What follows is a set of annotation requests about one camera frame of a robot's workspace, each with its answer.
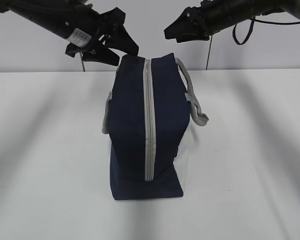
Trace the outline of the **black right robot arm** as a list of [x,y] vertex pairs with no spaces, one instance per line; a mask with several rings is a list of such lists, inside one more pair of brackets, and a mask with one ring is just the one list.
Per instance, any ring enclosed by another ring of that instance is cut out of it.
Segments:
[[200,6],[185,8],[164,30],[164,37],[178,43],[208,41],[243,21],[283,12],[300,21],[300,0],[203,0]]

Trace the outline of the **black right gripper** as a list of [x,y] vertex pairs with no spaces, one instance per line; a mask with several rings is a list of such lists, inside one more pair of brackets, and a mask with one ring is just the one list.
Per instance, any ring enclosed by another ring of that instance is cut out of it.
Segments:
[[213,35],[207,24],[207,10],[213,1],[201,1],[200,6],[187,7],[163,32],[167,40],[177,43],[209,41]]

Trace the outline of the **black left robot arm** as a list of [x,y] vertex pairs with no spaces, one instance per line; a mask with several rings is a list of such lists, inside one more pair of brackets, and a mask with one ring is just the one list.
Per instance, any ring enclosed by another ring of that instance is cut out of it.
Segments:
[[118,66],[119,50],[137,56],[139,46],[128,34],[126,14],[115,7],[104,13],[85,0],[0,0],[0,13],[11,11],[69,42],[65,54],[82,62]]

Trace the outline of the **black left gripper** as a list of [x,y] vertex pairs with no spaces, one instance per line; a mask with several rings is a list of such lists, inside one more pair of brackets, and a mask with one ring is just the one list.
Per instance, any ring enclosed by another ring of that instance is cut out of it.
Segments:
[[65,21],[71,29],[65,54],[72,58],[82,54],[84,62],[110,66],[118,66],[120,61],[113,49],[137,56],[139,46],[126,31],[125,20],[126,13],[118,7],[104,13],[88,6],[78,7],[74,17]]

